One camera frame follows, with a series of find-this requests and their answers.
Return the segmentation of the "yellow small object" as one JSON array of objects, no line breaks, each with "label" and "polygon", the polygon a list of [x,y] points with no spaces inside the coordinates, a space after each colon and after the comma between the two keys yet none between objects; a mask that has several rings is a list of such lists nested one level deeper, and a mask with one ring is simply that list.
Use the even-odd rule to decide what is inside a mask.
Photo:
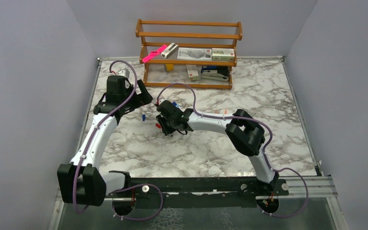
[{"label": "yellow small object", "polygon": [[173,71],[174,64],[165,64],[165,69],[166,69],[167,72]]}]

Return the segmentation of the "blue grey stapler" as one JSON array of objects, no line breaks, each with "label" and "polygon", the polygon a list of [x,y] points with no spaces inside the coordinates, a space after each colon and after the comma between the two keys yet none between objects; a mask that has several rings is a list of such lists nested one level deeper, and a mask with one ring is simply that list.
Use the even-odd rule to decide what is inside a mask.
[{"label": "blue grey stapler", "polygon": [[229,68],[227,66],[202,66],[201,75],[203,79],[216,80],[216,81],[228,81],[229,80]]}]

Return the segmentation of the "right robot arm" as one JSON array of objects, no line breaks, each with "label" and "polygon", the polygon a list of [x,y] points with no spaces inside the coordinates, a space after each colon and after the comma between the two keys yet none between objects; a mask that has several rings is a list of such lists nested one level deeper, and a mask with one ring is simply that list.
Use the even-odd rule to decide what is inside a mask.
[{"label": "right robot arm", "polygon": [[251,161],[258,180],[258,191],[269,195],[276,190],[278,173],[271,169],[264,153],[265,131],[246,111],[238,109],[232,116],[199,113],[190,108],[182,111],[167,100],[157,103],[157,111],[159,115],[156,119],[166,136],[175,131],[183,135],[193,131],[226,134],[235,149]]}]

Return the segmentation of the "white grey eraser box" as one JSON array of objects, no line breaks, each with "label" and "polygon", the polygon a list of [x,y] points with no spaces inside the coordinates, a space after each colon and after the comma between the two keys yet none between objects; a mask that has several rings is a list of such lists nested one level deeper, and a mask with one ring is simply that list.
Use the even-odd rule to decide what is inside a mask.
[{"label": "white grey eraser box", "polygon": [[179,46],[176,43],[170,43],[162,52],[161,56],[165,59],[171,57],[177,50]]}]

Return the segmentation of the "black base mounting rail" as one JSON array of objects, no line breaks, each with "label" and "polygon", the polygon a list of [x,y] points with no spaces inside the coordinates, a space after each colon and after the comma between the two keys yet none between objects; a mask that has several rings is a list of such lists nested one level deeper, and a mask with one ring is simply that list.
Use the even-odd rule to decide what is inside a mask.
[{"label": "black base mounting rail", "polygon": [[245,177],[156,177],[131,178],[125,186],[153,184],[163,193],[208,193],[208,192],[244,192],[251,195],[268,197],[287,196],[283,189],[285,179],[276,179],[273,185],[264,185],[254,176]]}]

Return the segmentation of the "wooden three-tier shelf rack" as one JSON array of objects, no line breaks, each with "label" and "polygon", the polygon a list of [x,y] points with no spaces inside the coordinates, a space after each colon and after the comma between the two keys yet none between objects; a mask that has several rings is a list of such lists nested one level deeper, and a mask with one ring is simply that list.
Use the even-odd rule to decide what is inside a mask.
[{"label": "wooden three-tier shelf rack", "polygon": [[[144,64],[144,84],[148,87],[165,87],[171,83],[176,88],[188,84],[196,89],[232,89],[232,69],[237,66],[237,42],[242,40],[242,23],[223,22],[182,22],[182,21],[151,21],[138,19],[136,37],[141,40],[139,61]],[[178,50],[168,59],[160,55],[147,63],[142,58],[162,45],[176,43],[179,48],[233,48],[234,61],[194,61],[177,59]],[[173,71],[167,72],[165,64],[174,64]],[[200,79],[190,81],[186,65],[196,65]],[[203,79],[202,66],[227,66],[229,80],[218,81]]]}]

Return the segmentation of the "small white red box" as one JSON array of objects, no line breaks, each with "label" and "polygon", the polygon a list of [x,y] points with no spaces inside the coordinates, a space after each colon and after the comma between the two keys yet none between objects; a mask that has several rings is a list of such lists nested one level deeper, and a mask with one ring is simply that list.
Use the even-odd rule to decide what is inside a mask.
[{"label": "small white red box", "polygon": [[196,65],[186,65],[186,69],[190,81],[198,81],[200,79]]}]

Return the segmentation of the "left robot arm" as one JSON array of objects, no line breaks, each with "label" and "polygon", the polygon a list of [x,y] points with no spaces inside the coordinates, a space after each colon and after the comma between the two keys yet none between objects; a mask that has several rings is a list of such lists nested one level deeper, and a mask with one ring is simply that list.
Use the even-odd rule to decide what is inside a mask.
[{"label": "left robot arm", "polygon": [[152,102],[142,80],[131,84],[128,78],[111,75],[106,92],[93,109],[89,132],[76,155],[61,164],[57,178],[65,203],[100,206],[112,192],[124,197],[131,192],[130,175],[123,171],[99,172],[101,159],[111,135],[123,115]]}]

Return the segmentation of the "white patterned flat packet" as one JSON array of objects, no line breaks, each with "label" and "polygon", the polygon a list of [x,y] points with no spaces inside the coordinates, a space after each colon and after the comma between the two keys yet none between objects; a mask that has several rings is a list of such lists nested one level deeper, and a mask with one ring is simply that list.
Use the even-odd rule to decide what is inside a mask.
[{"label": "white patterned flat packet", "polygon": [[205,48],[178,48],[177,59],[194,61],[211,61],[211,49]]}]

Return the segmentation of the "green white staples box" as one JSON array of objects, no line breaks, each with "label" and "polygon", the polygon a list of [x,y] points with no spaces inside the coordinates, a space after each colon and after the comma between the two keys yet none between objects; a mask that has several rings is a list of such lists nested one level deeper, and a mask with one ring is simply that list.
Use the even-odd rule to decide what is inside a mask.
[{"label": "green white staples box", "polygon": [[212,48],[212,61],[234,61],[235,52],[233,48]]}]

